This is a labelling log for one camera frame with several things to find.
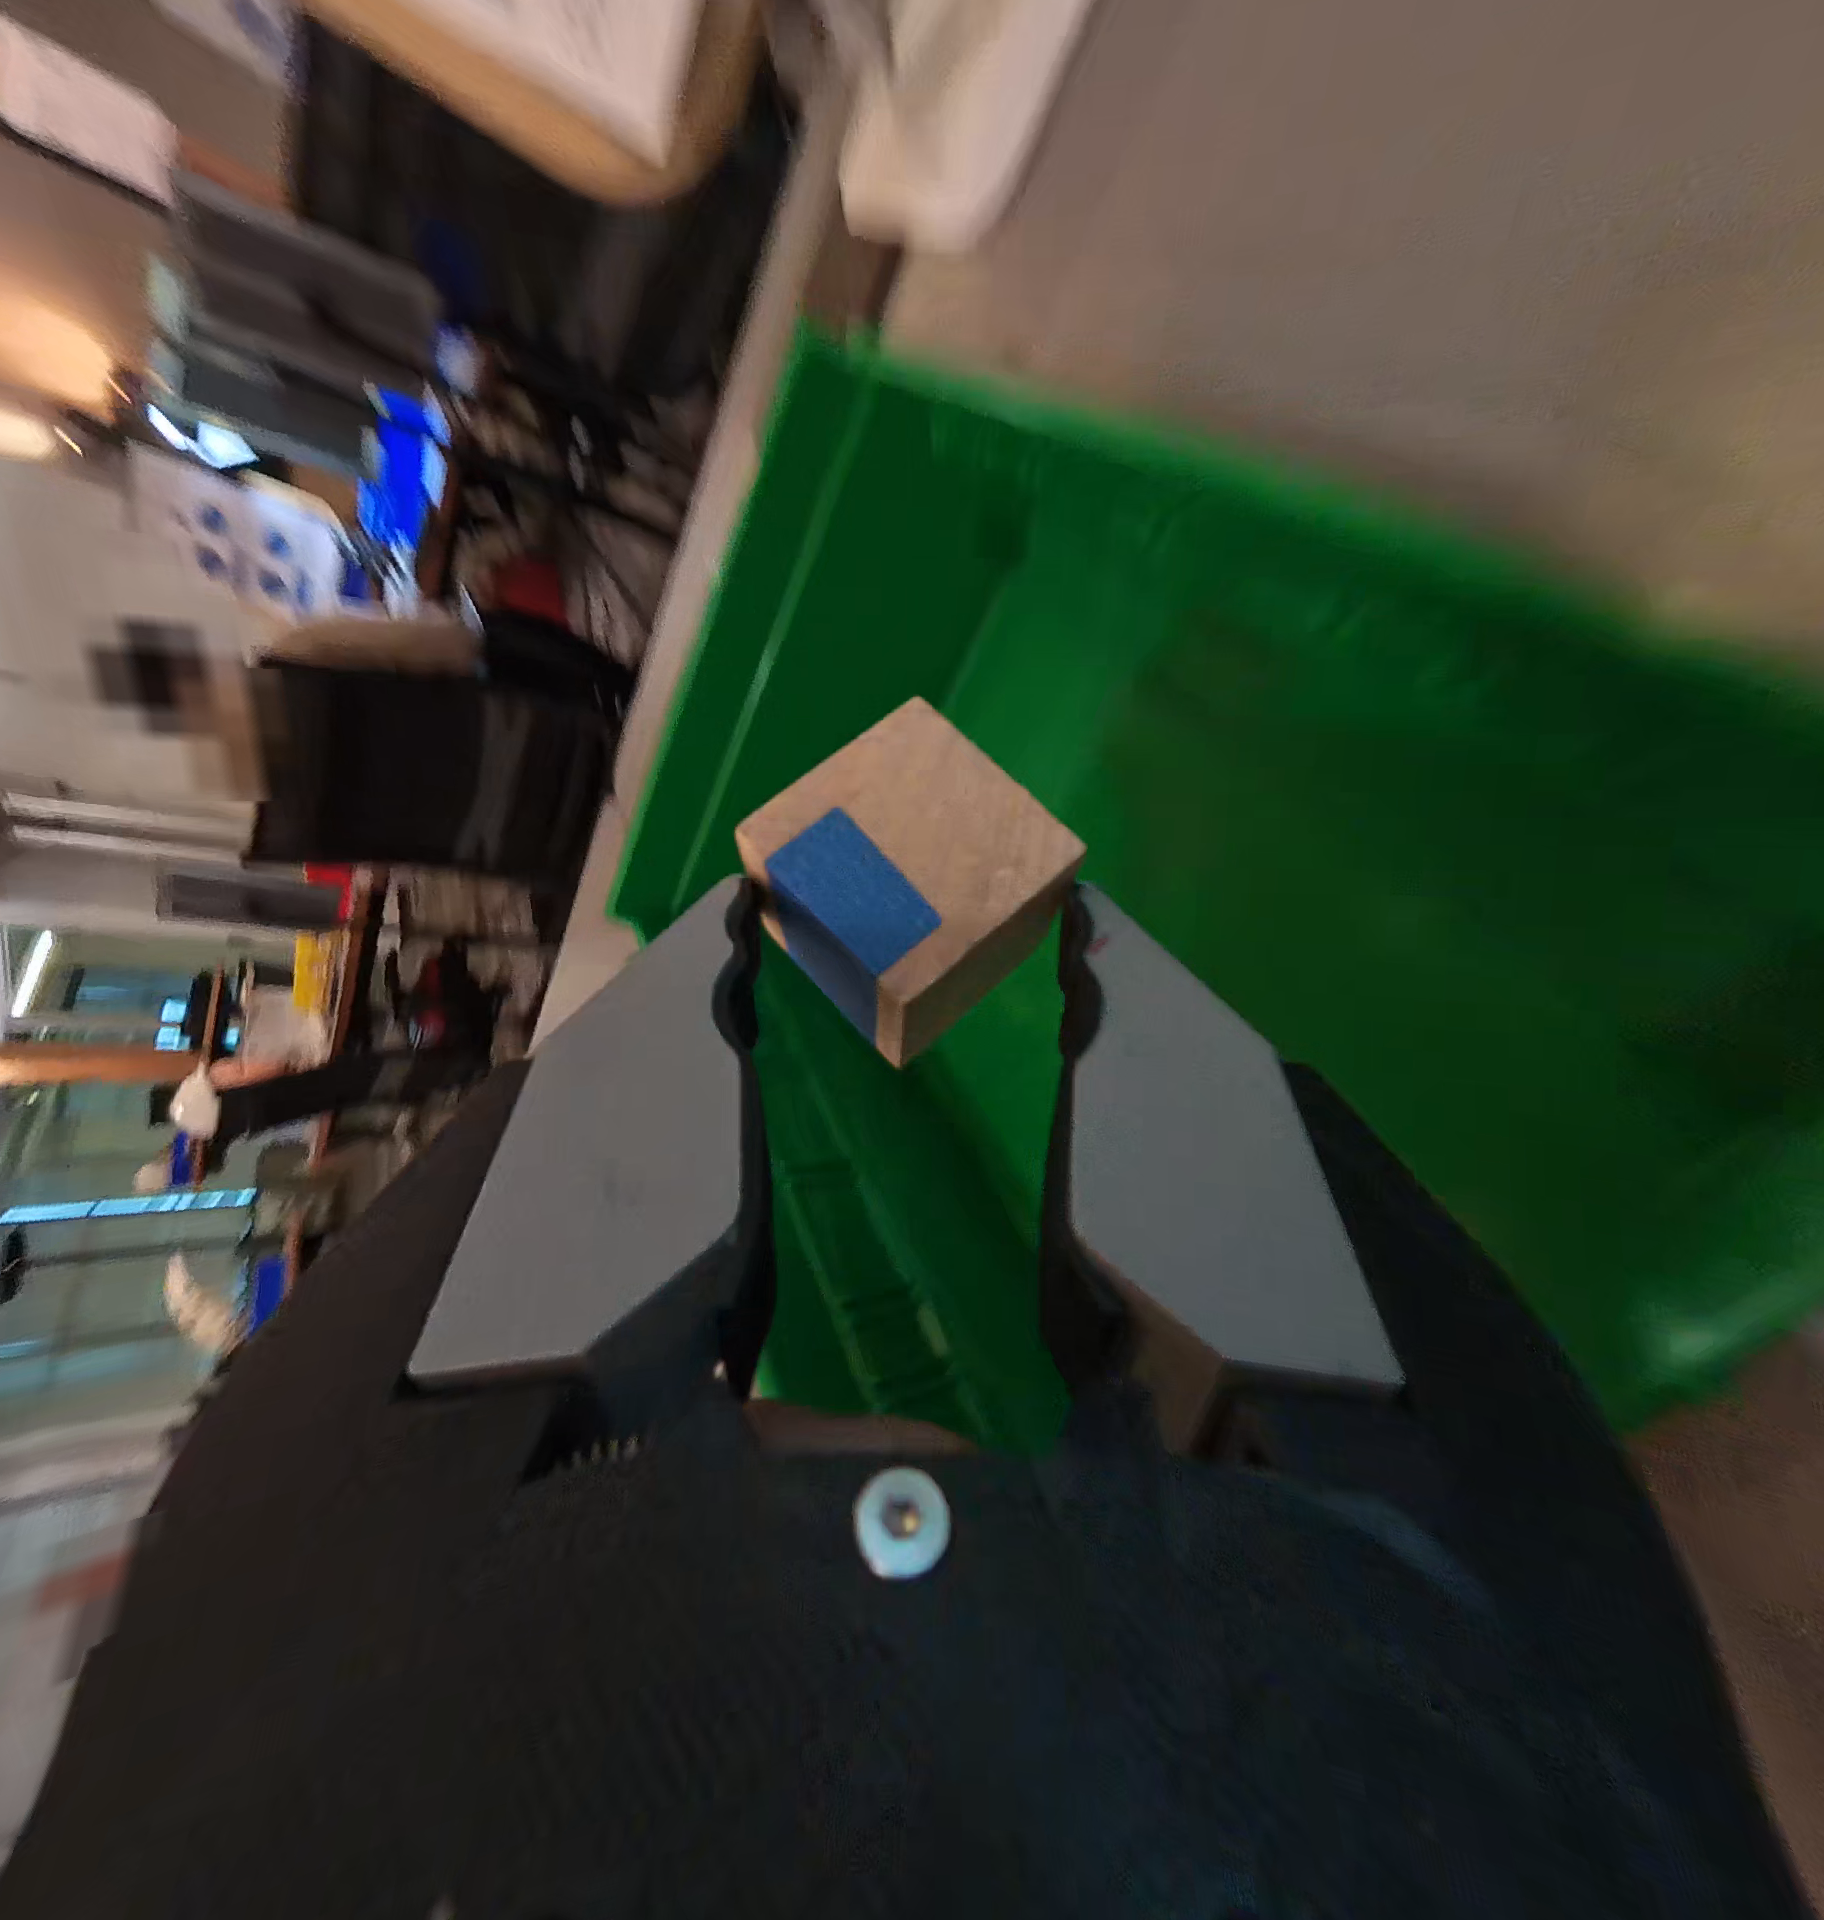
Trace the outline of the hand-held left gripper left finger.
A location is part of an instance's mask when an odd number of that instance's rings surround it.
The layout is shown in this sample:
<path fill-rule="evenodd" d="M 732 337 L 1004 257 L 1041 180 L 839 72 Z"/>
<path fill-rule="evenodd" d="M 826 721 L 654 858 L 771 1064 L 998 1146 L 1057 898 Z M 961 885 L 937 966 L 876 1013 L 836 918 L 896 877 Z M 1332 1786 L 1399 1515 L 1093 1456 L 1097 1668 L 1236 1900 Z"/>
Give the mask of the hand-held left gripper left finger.
<path fill-rule="evenodd" d="M 750 1396 L 779 1304 L 760 958 L 756 888 L 726 878 L 539 1047 L 415 1388 Z"/>

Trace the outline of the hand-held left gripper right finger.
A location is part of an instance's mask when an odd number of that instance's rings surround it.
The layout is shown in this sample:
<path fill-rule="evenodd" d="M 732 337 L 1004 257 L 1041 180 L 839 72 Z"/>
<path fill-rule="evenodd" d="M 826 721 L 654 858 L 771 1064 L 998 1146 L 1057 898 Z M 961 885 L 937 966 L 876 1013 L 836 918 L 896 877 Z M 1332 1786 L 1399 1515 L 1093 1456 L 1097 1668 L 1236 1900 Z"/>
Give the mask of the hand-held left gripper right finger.
<path fill-rule="evenodd" d="M 1093 885 L 1066 900 L 1059 987 L 1040 1322 L 1069 1397 L 1399 1396 L 1276 1049 Z"/>

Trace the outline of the wooden cube with blue mark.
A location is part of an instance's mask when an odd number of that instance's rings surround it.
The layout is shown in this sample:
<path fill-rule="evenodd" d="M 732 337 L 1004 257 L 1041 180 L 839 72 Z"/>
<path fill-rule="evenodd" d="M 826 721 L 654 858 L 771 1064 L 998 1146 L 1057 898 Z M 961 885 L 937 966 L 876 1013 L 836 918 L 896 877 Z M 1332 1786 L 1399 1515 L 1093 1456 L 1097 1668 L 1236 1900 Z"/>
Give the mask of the wooden cube with blue mark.
<path fill-rule="evenodd" d="M 1040 948 L 1087 851 L 923 700 L 742 816 L 732 842 L 766 931 L 896 1070 Z"/>

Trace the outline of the green plastic tray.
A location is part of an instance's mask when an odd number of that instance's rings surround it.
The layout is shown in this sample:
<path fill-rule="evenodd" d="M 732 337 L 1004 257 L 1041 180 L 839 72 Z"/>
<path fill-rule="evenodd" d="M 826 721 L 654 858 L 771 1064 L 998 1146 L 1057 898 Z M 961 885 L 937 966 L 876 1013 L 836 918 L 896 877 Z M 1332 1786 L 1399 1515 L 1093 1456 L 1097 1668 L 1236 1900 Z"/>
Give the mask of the green plastic tray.
<path fill-rule="evenodd" d="M 1824 685 L 1415 510 L 803 325 L 608 911 L 923 696 L 1621 1428 L 1824 1312 Z"/>

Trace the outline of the dark furniture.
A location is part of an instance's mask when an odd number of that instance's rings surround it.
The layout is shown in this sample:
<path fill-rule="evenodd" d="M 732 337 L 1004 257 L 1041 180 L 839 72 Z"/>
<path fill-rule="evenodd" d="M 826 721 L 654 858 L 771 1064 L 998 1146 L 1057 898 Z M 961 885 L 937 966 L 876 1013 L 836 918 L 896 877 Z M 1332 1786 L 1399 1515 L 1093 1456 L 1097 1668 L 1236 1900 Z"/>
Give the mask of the dark furniture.
<path fill-rule="evenodd" d="M 307 21 L 301 215 L 439 303 L 430 394 L 378 389 L 401 616 L 455 666 L 276 665 L 259 862 L 574 889 L 686 530 L 800 120 L 762 38 L 694 182 L 625 206 L 549 178 Z"/>

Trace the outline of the instruction sheet on stand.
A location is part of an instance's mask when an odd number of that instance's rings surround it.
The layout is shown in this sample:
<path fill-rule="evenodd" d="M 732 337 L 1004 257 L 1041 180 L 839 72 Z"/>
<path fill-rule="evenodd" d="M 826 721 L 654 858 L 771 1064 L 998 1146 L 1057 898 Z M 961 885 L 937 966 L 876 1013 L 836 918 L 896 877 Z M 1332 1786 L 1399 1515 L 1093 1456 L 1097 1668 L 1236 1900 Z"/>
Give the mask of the instruction sheet on stand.
<path fill-rule="evenodd" d="M 712 172 L 780 27 L 831 68 L 847 227 L 884 244 L 965 253 L 1000 218 L 1090 18 L 1088 2 L 704 2 L 671 154 L 648 161 L 587 115 L 421 11 L 301 11 L 562 187 L 657 206 Z"/>

